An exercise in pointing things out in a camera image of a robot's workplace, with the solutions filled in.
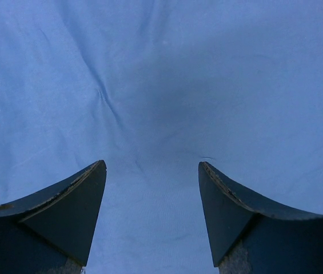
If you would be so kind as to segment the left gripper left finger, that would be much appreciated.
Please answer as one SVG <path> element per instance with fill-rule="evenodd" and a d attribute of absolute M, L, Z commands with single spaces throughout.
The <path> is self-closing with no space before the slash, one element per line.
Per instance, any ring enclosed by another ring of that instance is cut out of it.
<path fill-rule="evenodd" d="M 67 179 L 0 205 L 0 273 L 82 273 L 106 183 L 94 162 Z"/>

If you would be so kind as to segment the blue surgical drape cloth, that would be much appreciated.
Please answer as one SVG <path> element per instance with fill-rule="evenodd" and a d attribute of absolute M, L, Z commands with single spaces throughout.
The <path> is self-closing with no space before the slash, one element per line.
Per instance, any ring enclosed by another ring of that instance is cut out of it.
<path fill-rule="evenodd" d="M 0 204 L 96 160 L 87 273 L 215 273 L 201 161 L 323 214 L 323 1 L 0 1 Z"/>

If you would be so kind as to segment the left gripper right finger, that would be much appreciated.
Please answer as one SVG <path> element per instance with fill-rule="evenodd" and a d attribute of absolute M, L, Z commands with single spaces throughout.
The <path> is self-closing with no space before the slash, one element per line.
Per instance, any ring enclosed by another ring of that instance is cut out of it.
<path fill-rule="evenodd" d="M 220 273 L 323 273 L 323 215 L 275 202 L 208 162 L 198 181 Z"/>

